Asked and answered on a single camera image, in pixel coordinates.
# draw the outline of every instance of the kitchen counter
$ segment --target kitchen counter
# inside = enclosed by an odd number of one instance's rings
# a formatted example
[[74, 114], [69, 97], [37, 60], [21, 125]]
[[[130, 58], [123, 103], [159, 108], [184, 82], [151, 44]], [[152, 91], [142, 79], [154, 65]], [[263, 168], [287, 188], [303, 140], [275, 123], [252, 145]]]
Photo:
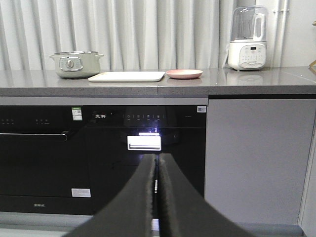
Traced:
[[316, 75], [308, 67], [260, 71], [202, 69], [197, 79], [158, 82], [89, 82], [62, 79], [55, 71], [0, 71], [1, 97], [204, 97], [212, 95], [315, 95]]

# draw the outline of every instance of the pot knob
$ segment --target pot knob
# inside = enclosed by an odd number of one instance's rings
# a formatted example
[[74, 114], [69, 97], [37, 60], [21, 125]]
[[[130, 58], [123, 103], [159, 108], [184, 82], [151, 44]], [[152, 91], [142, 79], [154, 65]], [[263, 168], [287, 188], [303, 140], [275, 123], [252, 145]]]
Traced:
[[72, 60], [67, 60], [66, 67], [67, 68], [72, 68], [73, 66], [74, 66], [74, 62]]

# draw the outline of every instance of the white tray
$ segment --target white tray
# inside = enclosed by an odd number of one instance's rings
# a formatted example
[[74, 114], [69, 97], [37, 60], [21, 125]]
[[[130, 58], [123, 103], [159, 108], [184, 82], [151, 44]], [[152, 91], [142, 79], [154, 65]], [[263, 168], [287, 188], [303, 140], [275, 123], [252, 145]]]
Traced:
[[165, 72], [106, 72], [89, 78], [90, 82], [160, 81]]

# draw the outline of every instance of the white sticker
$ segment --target white sticker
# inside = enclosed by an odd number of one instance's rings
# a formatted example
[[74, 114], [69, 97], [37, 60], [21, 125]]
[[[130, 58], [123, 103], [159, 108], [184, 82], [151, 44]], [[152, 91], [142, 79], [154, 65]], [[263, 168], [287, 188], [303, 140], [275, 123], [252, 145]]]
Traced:
[[206, 106], [198, 106], [197, 112], [198, 113], [206, 113]]
[[81, 107], [72, 107], [73, 120], [82, 120]]
[[90, 189], [71, 189], [74, 198], [90, 198]]

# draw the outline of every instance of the black appliance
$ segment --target black appliance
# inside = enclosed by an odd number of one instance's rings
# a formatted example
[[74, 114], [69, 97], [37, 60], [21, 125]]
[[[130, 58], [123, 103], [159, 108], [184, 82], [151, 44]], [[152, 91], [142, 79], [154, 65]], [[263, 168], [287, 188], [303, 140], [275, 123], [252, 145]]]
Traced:
[[144, 154], [204, 195], [206, 106], [1, 106], [0, 211], [93, 215]]

